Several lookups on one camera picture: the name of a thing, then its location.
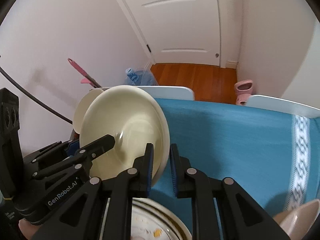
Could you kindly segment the white duck cartoon plate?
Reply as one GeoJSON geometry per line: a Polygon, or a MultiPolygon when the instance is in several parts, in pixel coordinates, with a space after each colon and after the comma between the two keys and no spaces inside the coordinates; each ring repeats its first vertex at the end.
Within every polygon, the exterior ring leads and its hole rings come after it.
{"type": "Polygon", "coordinates": [[[100,239],[192,239],[185,224],[169,209],[151,199],[133,198],[124,219],[109,215],[106,206],[100,239]]]}

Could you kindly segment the beige square plastic bowl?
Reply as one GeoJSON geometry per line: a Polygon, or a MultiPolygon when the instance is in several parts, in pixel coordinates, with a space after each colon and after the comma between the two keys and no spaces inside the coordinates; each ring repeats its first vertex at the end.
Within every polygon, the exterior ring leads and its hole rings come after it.
{"type": "Polygon", "coordinates": [[[319,215],[319,199],[273,217],[290,239],[303,239],[319,215]]]}

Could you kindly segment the cream bowl with duck print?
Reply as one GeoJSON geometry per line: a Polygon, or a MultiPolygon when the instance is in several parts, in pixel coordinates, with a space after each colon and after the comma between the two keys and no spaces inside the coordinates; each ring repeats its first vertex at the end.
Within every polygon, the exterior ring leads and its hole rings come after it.
{"type": "Polygon", "coordinates": [[[96,157],[91,177],[116,177],[143,156],[153,144],[152,185],[160,179],[169,158],[170,134],[165,115],[157,101],[135,86],[116,86],[99,94],[90,104],[80,129],[80,146],[111,135],[114,148],[96,157]]]}

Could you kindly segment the blue patterned tablecloth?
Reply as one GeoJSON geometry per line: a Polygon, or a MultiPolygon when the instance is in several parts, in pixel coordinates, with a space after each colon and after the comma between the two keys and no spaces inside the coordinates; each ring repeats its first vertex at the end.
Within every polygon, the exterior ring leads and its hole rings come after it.
{"type": "MultiPolygon", "coordinates": [[[[272,218],[319,197],[319,119],[212,102],[158,103],[170,146],[210,178],[233,178],[272,218]]],[[[150,198],[192,230],[191,200],[175,196],[170,158],[150,198]]]]}

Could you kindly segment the black curved rack pole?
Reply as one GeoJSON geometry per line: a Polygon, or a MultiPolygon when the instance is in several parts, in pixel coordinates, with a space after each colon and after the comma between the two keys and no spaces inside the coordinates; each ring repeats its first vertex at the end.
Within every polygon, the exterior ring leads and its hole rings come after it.
{"type": "Polygon", "coordinates": [[[60,114],[59,112],[55,111],[54,109],[52,109],[51,107],[49,107],[48,105],[43,103],[41,100],[39,100],[38,98],[33,96],[33,94],[29,93],[21,85],[19,85],[10,75],[7,74],[7,72],[2,67],[0,67],[0,72],[13,86],[15,86],[21,93],[23,93],[29,99],[33,100],[33,102],[37,103],[42,108],[44,108],[45,110],[49,111],[50,113],[52,113],[53,115],[57,116],[58,118],[62,119],[63,121],[65,121],[65,122],[67,122],[67,123],[69,123],[71,125],[73,124],[72,120],[70,120],[69,118],[67,118],[64,115],[60,114]]]}

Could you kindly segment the blue water bottle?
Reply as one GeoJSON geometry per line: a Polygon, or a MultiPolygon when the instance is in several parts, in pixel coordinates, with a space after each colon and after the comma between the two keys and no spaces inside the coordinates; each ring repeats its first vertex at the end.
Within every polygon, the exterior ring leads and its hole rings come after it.
{"type": "Polygon", "coordinates": [[[131,86],[157,86],[158,82],[150,70],[134,70],[127,68],[125,71],[125,84],[131,86]]]}

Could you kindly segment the pink slippers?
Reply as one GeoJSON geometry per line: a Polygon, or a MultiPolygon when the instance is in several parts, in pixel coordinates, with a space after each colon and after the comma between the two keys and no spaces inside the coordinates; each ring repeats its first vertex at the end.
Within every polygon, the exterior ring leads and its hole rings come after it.
{"type": "Polygon", "coordinates": [[[236,93],[236,105],[245,105],[248,98],[253,93],[253,81],[243,80],[239,81],[234,85],[234,90],[236,93]]]}

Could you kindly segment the white panel door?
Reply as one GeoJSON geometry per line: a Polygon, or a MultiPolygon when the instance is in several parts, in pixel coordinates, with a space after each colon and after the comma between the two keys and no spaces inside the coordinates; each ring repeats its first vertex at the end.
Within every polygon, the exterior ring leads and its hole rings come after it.
{"type": "Polygon", "coordinates": [[[116,0],[153,63],[219,66],[218,0],[116,0]]]}

